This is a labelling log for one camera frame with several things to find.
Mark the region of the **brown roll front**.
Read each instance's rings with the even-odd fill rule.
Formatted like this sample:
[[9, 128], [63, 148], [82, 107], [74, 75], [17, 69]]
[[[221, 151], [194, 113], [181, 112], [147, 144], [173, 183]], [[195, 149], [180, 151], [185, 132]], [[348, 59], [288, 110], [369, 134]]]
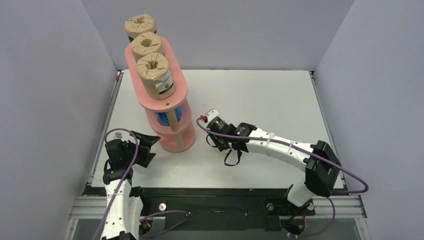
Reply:
[[151, 53], [165, 54], [162, 39], [151, 31], [141, 33], [134, 38], [130, 43], [130, 49], [136, 62]]

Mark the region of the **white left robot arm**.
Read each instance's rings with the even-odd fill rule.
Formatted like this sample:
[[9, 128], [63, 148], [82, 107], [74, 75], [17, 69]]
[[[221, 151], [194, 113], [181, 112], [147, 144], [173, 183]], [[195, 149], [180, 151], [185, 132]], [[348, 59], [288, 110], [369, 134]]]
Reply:
[[132, 185], [133, 166], [148, 167], [155, 157], [151, 148], [160, 137], [135, 131], [129, 134], [134, 142], [116, 138], [106, 140], [104, 144], [108, 155], [102, 177], [106, 210], [101, 220], [103, 229], [96, 230], [102, 240], [138, 239], [140, 216], [149, 210], [143, 189]]

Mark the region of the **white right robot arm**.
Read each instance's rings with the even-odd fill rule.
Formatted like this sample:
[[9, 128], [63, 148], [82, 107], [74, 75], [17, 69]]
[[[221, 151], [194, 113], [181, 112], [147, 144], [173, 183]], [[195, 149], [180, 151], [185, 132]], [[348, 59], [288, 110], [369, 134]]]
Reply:
[[312, 197], [332, 195], [339, 177], [340, 161], [327, 142], [292, 141], [245, 122], [238, 126], [228, 124], [218, 116], [208, 120], [205, 128], [220, 151], [233, 149], [239, 154], [262, 154], [304, 172], [300, 182], [290, 186], [282, 199], [282, 207], [287, 213], [296, 213]]

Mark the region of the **brown paper roll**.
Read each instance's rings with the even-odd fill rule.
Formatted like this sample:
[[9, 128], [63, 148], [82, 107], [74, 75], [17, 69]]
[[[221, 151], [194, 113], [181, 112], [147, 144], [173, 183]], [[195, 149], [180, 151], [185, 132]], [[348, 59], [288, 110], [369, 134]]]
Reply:
[[132, 42], [140, 34], [146, 32], [157, 33], [154, 18], [146, 13], [126, 20], [124, 23], [124, 29], [130, 42]]

